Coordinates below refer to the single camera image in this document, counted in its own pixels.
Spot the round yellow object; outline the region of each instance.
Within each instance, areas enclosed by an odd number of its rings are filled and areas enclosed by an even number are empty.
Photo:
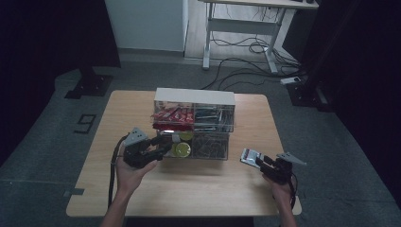
[[[173,144],[173,146],[171,146],[171,152],[174,154],[175,153],[175,148],[177,147],[177,144]]]
[[[180,143],[173,150],[174,156],[185,158],[191,153],[191,147],[187,143]]]
[[[194,136],[194,133],[192,133],[191,131],[183,131],[179,133],[180,139],[184,140],[184,141],[188,141],[191,140],[192,137]]]

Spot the gray floor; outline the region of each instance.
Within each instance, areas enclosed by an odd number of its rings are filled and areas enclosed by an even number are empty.
[[[57,78],[48,106],[0,168],[0,226],[97,226],[101,218],[65,214],[69,202],[65,192],[75,186],[111,91],[199,89],[217,72],[216,66],[203,71],[200,61],[174,54],[123,51],[120,57],[121,69],[96,69],[114,76],[104,97],[65,99],[79,73]],[[233,70],[224,67],[221,75]],[[243,76],[228,83],[240,80],[261,78]],[[300,226],[401,226],[401,213],[391,194],[334,113],[292,106],[287,90],[278,82],[237,84],[229,90],[265,95],[284,150],[308,162],[307,167],[294,168],[303,206],[297,216]],[[82,130],[77,124],[82,114],[96,114],[89,134],[74,133]],[[255,217],[253,223],[255,227],[278,226],[278,219]]]

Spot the black curtain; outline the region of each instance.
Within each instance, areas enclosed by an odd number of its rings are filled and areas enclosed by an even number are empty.
[[[0,165],[47,105],[55,77],[81,66],[120,67],[103,0],[0,2]]]
[[[393,0],[324,0],[303,57],[312,84],[319,82],[399,206],[400,5]]]

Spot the power strip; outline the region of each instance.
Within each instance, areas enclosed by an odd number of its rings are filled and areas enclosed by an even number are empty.
[[[282,85],[286,85],[286,84],[289,84],[289,83],[295,83],[295,82],[301,82],[301,79],[298,78],[298,77],[295,77],[295,78],[281,79],[280,80],[280,83]]]

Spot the standing desk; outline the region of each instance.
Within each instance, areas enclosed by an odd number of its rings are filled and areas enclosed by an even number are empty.
[[[206,43],[203,50],[203,69],[209,69],[210,61],[210,33],[212,31],[246,33],[271,35],[271,40],[268,47],[265,47],[265,56],[268,61],[270,70],[273,74],[277,74],[277,67],[272,56],[272,50],[277,40],[278,32],[280,31],[286,9],[318,9],[319,5],[314,1],[309,4],[304,2],[296,2],[291,0],[199,0],[204,3],[209,3],[209,12],[206,28]],[[242,6],[258,6],[279,8],[280,13],[275,22],[256,22],[256,21],[241,21],[232,19],[219,19],[213,17],[215,4],[233,4]]]
[[[66,213],[102,217],[107,211],[110,161],[118,140],[138,127],[156,136],[150,116],[155,92],[114,91],[99,123]],[[164,158],[133,193],[127,217],[255,217],[277,215],[270,185],[262,173],[239,162],[244,148],[271,158],[283,147],[263,95],[235,94],[235,128],[228,160]],[[297,200],[293,213],[300,214]]]

